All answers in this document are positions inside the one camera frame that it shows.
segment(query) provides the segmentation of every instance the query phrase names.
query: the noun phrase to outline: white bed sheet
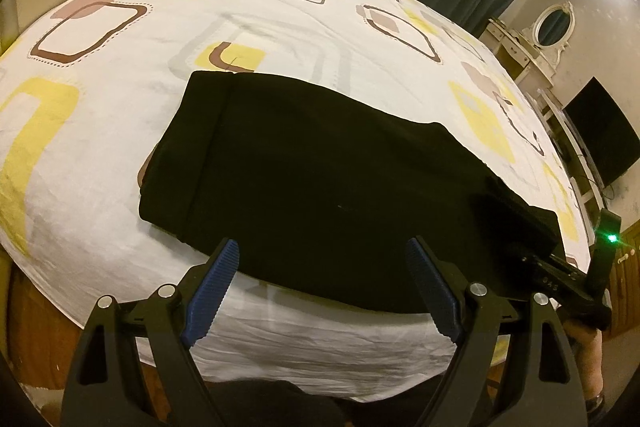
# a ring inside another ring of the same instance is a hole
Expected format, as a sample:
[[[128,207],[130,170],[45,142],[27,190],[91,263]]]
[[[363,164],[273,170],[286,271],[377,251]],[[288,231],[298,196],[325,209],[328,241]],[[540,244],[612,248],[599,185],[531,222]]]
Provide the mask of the white bed sheet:
[[[0,241],[76,324],[99,296],[146,298],[206,259],[137,211],[136,174],[197,69],[284,74],[441,122],[558,214],[567,254],[587,269],[575,195],[542,124],[488,49],[417,1],[71,0],[0,57]],[[191,349],[209,380],[282,378],[363,401],[442,372],[453,351],[429,315],[362,311],[242,274]]]

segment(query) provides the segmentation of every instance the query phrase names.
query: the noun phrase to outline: wooden floor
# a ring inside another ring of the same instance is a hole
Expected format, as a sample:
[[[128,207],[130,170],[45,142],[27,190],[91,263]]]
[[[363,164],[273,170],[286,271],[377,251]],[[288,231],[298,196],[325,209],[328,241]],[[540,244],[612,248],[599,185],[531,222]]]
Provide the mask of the wooden floor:
[[[18,382],[45,390],[64,389],[81,330],[51,304],[14,266],[8,307],[10,365]],[[143,364],[146,387],[159,419],[164,421],[169,404],[155,367]],[[502,366],[491,369],[488,389],[495,397]],[[60,393],[57,401],[41,410],[54,426],[60,425]]]

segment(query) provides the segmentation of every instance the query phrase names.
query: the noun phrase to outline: black television screen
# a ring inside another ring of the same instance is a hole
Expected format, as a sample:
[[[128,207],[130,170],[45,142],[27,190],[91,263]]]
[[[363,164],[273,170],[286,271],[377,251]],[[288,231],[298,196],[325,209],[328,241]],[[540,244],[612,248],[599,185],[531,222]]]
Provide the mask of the black television screen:
[[[564,111],[589,150],[605,186],[640,158],[638,134],[595,77]]]

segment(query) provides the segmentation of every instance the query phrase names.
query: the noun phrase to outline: blue ribbed pad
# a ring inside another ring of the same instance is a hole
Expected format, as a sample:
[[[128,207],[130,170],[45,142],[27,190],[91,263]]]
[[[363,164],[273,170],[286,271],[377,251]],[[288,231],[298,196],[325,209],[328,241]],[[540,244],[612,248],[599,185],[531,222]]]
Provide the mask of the blue ribbed pad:
[[[438,331],[456,343],[464,331],[458,300],[415,237],[406,244],[405,255],[409,273]]]
[[[209,331],[231,280],[238,270],[239,262],[238,243],[230,239],[204,276],[187,307],[186,325],[180,335],[185,346],[193,346]]]

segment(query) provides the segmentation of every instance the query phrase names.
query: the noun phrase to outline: silver screw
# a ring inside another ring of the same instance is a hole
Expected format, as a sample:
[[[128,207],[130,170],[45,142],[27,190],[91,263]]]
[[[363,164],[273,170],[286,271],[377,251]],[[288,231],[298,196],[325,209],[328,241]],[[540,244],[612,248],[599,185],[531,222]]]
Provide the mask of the silver screw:
[[[111,306],[113,299],[108,295],[103,295],[98,299],[98,308],[106,309]]]
[[[158,295],[163,298],[169,298],[175,293],[175,286],[173,284],[165,284],[158,288]]]
[[[478,297],[486,295],[486,286],[479,282],[474,282],[471,286],[469,286],[469,289],[471,290],[471,293],[473,293],[473,295],[477,295]]]
[[[547,304],[549,304],[549,297],[540,292],[533,295],[533,300],[541,306],[546,306]]]

